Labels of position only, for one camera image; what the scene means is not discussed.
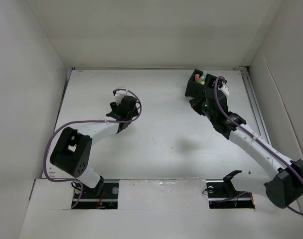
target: white panel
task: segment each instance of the white panel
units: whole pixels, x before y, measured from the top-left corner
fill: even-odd
[[[121,133],[91,149],[89,165],[104,178],[221,178],[235,169],[264,174],[241,148],[217,133],[184,96],[192,70],[73,71],[57,127],[73,120],[100,119],[111,111],[112,90],[125,85],[142,101],[142,116]],[[239,71],[209,71],[228,81],[229,110],[258,132]],[[47,163],[51,176],[68,175]]]
[[[122,209],[62,210],[70,183],[37,180],[20,239],[303,239],[302,217],[267,198],[254,195],[255,210],[209,209],[204,181],[175,182],[122,181]]]
[[[19,237],[34,180],[0,182],[0,239]]]
[[[25,1],[0,0],[0,179],[34,179],[66,69]]]
[[[249,65],[282,0],[28,0],[68,66]]]
[[[284,1],[252,72],[272,144],[294,159],[303,158],[303,0]],[[303,199],[299,203],[303,209]]]

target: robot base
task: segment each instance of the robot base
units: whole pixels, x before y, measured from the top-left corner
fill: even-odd
[[[236,197],[242,192],[230,188],[224,180],[206,180],[206,184],[210,209],[255,208],[251,193],[244,194],[239,198],[234,198],[226,202],[221,202],[222,200]]]
[[[119,180],[104,180],[104,187],[99,196],[84,187],[81,199],[73,209],[117,209],[118,192]],[[78,197],[79,190],[75,189],[71,205],[77,201]]]

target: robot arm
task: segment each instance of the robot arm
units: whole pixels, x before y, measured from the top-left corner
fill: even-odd
[[[104,179],[88,166],[92,145],[123,131],[133,117],[139,115],[137,99],[114,92],[112,111],[100,120],[85,127],[65,128],[50,156],[50,163],[82,182],[87,190],[99,195]]]
[[[267,173],[267,177],[249,174],[241,177],[241,171],[235,170],[224,177],[225,190],[231,196],[241,191],[258,193],[267,196],[276,206],[285,208],[303,194],[303,185],[298,178],[276,157],[281,157],[303,179],[303,161],[294,162],[280,154],[269,144],[263,141],[246,121],[239,115],[230,112],[227,105],[229,89],[226,81],[206,82],[205,94],[190,100],[191,107],[200,115],[206,116],[215,130],[226,139],[241,147],[247,152]],[[218,90],[215,98],[215,85]],[[231,122],[223,112],[238,126]]]

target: cable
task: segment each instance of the cable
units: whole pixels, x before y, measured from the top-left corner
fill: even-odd
[[[205,190],[203,190],[202,194],[208,196],[208,194],[205,194],[205,192],[208,190],[208,188],[206,188]]]
[[[102,195],[101,195],[101,197],[100,197],[100,200],[99,200],[98,203],[96,204],[96,208],[98,208],[98,206],[100,205],[101,200],[102,200],[103,196],[105,195],[105,193],[106,193],[106,189],[104,189],[104,191],[103,191],[103,193],[102,193]]]
[[[126,91],[126,92],[129,92],[131,93],[136,99],[137,99],[137,103],[140,105],[139,107],[139,113],[137,115],[137,117],[135,117],[134,119],[131,119],[131,120],[102,120],[102,119],[93,119],[93,120],[76,120],[76,121],[71,121],[71,122],[68,122],[68,123],[65,123],[64,125],[62,125],[60,128],[58,128],[54,133],[53,135],[50,137],[50,139],[48,140],[47,144],[46,144],[46,147],[45,147],[45,151],[44,151],[44,155],[43,155],[43,172],[44,172],[44,175],[46,177],[47,180],[49,180],[50,182],[54,182],[54,183],[62,183],[62,182],[70,182],[70,181],[76,181],[76,183],[79,183],[80,184],[80,195],[78,196],[78,199],[77,201],[75,202],[75,204],[71,207],[71,208],[74,208],[80,201],[81,199],[81,196],[82,196],[82,193],[83,193],[83,183],[79,182],[77,179],[60,179],[60,180],[57,180],[57,179],[53,179],[51,178],[49,175],[48,175],[48,172],[47,172],[47,168],[46,168],[46,160],[47,160],[47,156],[48,156],[48,152],[50,150],[50,146],[51,146],[51,143],[53,141],[53,139],[55,138],[55,136],[64,128],[66,128],[67,126],[71,125],[71,124],[76,124],[76,123],[132,123],[134,121],[136,121],[142,114],[142,103],[140,101],[140,99],[138,98],[137,95],[135,95],[132,91],[130,90],[127,90],[127,89],[115,89],[113,90],[113,93],[117,92],[117,91]]]
[[[233,200],[233,199],[235,199],[235,198],[240,198],[242,195],[245,195],[245,194],[247,194],[247,193],[248,193],[248,192],[242,192],[242,193],[240,193],[240,194],[238,194],[237,196],[234,196],[234,197],[232,197],[232,198],[227,198],[227,199],[224,199],[224,200],[219,200],[219,201],[217,201],[217,203],[228,202],[228,201]]]
[[[73,181],[71,182],[71,185],[72,185],[72,188],[76,189],[76,190],[81,190],[81,186],[80,187],[77,187],[77,185],[79,185],[79,183]]]
[[[232,124],[234,124],[235,126],[237,126],[238,128],[240,128],[243,132],[245,132],[247,135],[249,135],[251,138],[254,138],[254,135],[252,133],[250,133],[249,131],[247,131],[245,128],[243,128],[241,125],[239,125],[238,123],[234,122],[222,109],[220,103],[219,103],[219,99],[218,99],[218,81],[219,80],[223,80],[224,82],[226,81],[225,78],[223,76],[218,76],[214,85],[214,95],[215,95],[215,101],[218,105],[219,110],[222,112],[222,114],[226,117],[227,120],[229,120]],[[279,160],[281,163],[283,163],[289,170],[291,170],[291,172],[298,178],[298,180],[301,182],[302,186],[303,186],[303,179],[301,178],[301,176],[291,167],[291,165],[289,165],[287,162],[285,162],[280,156],[278,156],[276,153],[272,152],[272,150],[270,150],[268,147],[265,146],[265,144],[263,142],[261,142],[259,139],[256,139],[256,142],[265,150],[267,151],[269,154],[271,154],[273,157],[275,157],[277,160]],[[288,206],[288,208],[303,216],[303,213],[291,208],[290,206]]]

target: bolt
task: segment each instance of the bolt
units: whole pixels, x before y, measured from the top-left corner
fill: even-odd
[[[212,186],[209,186],[208,188],[207,188],[207,191],[208,191],[208,193],[213,193],[213,187]]]
[[[119,191],[119,189],[117,187],[115,187],[115,188],[112,189],[112,193],[113,194],[118,194],[118,191]]]

